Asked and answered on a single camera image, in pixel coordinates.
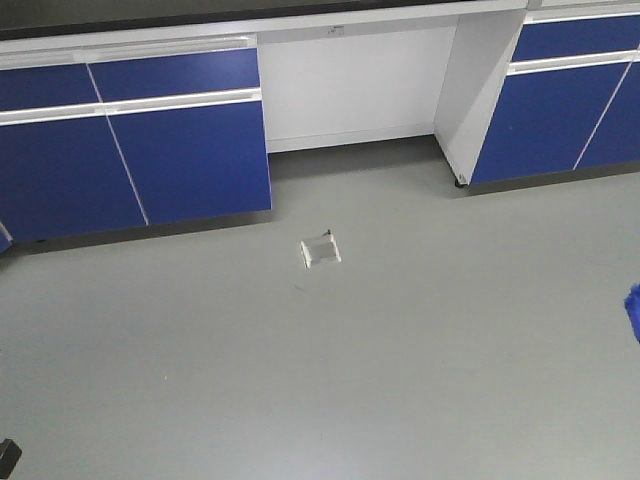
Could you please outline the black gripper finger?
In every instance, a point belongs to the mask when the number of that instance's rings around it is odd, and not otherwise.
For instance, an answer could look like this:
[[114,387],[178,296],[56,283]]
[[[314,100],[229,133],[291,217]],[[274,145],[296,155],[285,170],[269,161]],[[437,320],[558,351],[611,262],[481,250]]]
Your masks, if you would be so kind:
[[0,478],[8,479],[22,456],[22,449],[13,440],[6,438],[0,447]]

